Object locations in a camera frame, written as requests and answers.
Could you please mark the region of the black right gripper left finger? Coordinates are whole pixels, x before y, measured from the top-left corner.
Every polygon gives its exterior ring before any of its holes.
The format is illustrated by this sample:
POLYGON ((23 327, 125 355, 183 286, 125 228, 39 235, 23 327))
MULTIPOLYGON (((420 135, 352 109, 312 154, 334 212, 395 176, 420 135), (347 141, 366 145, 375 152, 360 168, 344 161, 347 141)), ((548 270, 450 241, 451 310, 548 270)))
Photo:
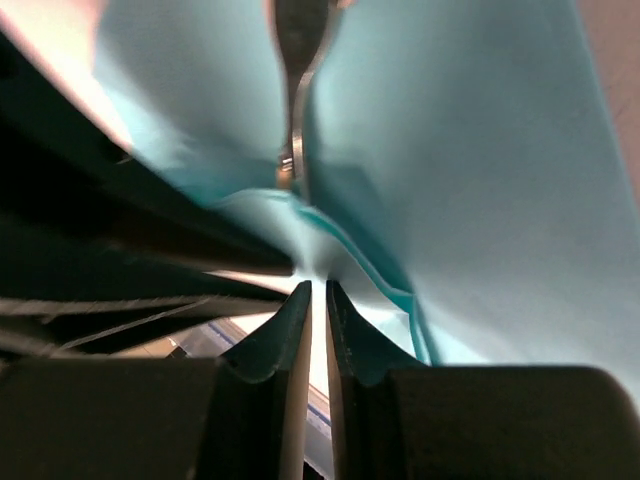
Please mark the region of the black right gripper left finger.
POLYGON ((28 359, 1 374, 5 479, 299 479, 311 285, 207 358, 28 359))

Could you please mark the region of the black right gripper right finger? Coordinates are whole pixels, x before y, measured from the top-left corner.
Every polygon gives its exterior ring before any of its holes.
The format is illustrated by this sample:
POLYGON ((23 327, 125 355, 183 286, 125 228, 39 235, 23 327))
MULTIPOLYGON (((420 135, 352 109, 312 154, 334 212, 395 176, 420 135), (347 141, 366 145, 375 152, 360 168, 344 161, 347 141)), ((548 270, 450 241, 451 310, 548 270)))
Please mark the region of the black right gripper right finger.
POLYGON ((339 479, 635 479, 639 417, 586 366, 425 365, 326 285, 339 479))

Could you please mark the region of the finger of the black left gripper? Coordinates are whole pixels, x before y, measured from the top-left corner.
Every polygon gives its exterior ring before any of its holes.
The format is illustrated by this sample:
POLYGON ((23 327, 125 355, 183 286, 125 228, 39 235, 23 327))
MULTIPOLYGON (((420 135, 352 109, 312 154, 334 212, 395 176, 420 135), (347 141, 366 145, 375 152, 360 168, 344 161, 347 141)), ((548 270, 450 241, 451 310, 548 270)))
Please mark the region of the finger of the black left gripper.
POLYGON ((111 355, 184 337, 202 325, 239 317, 260 320, 288 296, 288 278, 210 272, 209 291, 95 302, 1 301, 1 356, 111 355))
POLYGON ((1 38, 1 208, 200 271, 288 276, 288 255, 205 210, 114 143, 1 38))

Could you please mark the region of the light blue paper napkin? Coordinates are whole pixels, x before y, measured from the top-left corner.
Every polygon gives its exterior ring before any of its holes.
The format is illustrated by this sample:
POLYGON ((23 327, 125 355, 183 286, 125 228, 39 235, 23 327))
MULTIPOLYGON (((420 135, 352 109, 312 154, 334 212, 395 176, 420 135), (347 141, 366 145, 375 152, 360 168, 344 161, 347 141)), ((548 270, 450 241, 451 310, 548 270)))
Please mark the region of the light blue paper napkin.
POLYGON ((95 74, 136 157, 333 277, 431 364, 639 383, 639 214, 570 1, 358 1, 316 72, 311 197, 276 185, 270 1, 112 1, 95 74))

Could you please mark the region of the silver fork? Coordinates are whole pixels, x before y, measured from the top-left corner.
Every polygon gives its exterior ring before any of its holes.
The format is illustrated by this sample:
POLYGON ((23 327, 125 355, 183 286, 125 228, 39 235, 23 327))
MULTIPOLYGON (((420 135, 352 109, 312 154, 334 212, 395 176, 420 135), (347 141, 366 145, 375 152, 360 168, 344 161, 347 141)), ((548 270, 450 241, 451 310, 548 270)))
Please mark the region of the silver fork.
POLYGON ((304 123, 313 78, 332 44, 341 12, 349 6, 348 1, 338 0, 274 0, 267 7, 284 77, 287 125, 283 147, 291 147, 295 165, 291 190, 305 201, 310 200, 311 192, 304 123))

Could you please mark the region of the wooden handled spoon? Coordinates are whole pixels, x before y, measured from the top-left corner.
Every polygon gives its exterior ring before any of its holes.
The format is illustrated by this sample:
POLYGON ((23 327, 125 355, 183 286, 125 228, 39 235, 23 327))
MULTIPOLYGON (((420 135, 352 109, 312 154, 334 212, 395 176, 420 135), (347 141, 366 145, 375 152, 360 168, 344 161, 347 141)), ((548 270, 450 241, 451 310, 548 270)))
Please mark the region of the wooden handled spoon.
POLYGON ((295 181, 295 165, 290 146, 285 145, 280 152, 276 168, 276 185, 279 189, 291 190, 295 181))

